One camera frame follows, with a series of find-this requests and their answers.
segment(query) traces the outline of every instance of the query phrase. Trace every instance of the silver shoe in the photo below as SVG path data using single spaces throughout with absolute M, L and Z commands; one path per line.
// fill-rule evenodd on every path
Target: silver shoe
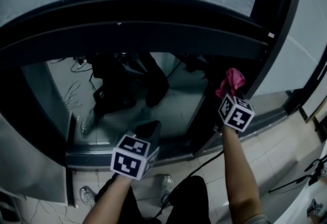
M 88 186 L 80 189 L 80 197 L 85 205 L 91 205 L 93 207 L 96 204 L 94 201 L 95 196 L 95 193 Z
M 89 135 L 99 118 L 100 116 L 95 114 L 93 109 L 91 109 L 87 117 L 82 121 L 81 133 L 83 135 Z
M 175 188 L 175 183 L 170 175 L 165 175 L 161 184 L 161 205 L 165 203 L 170 193 Z

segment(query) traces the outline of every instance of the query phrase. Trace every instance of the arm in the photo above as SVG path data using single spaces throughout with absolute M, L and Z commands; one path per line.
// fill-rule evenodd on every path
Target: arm
M 132 179 L 117 176 L 96 205 L 91 209 L 83 224 L 116 224 L 131 186 Z
M 233 224 L 243 224 L 262 214 L 259 190 L 235 130 L 223 126 L 223 144 L 230 214 Z

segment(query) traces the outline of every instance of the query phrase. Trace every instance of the sleeve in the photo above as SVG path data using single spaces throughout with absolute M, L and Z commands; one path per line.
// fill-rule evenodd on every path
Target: sleeve
M 267 217 L 263 214 L 252 217 L 247 220 L 244 224 L 271 224 Z

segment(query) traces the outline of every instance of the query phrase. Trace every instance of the pink cloth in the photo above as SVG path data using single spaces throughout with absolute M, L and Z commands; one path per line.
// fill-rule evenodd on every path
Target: pink cloth
M 244 84 L 245 78 L 243 74 L 235 68 L 230 68 L 226 71 L 226 77 L 221 82 L 220 88 L 216 90 L 216 95 L 221 99 L 227 93 L 235 96 L 235 91 Z

